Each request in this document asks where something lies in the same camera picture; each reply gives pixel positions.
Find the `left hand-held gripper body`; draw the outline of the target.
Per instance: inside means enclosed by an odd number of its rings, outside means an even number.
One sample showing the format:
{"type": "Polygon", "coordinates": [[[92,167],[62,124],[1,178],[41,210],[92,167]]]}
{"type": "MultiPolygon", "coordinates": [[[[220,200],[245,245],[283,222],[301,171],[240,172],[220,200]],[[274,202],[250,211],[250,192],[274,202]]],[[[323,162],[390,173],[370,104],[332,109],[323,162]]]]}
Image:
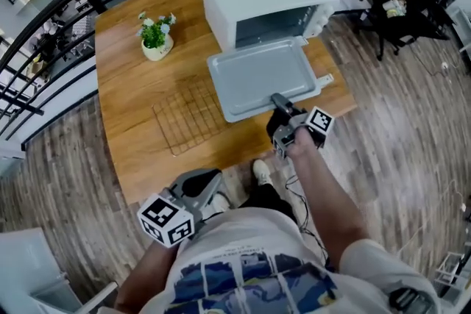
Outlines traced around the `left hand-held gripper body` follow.
{"type": "Polygon", "coordinates": [[[202,209],[207,196],[191,197],[180,189],[164,189],[152,194],[137,213],[142,230],[151,239],[171,248],[195,234],[203,226],[202,209]]]}

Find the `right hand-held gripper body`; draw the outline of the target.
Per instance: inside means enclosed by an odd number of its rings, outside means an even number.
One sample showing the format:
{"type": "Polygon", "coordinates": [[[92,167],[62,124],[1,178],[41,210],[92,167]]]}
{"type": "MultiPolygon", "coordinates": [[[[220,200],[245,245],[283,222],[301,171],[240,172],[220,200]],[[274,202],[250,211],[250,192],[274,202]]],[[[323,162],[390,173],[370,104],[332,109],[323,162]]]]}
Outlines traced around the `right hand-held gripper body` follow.
{"type": "Polygon", "coordinates": [[[275,109],[266,126],[266,131],[275,152],[284,160],[288,147],[294,143],[295,133],[299,128],[307,129],[314,145],[319,148],[324,145],[333,124],[334,118],[318,107],[314,107],[308,113],[305,109],[293,106],[285,110],[275,109]]]}

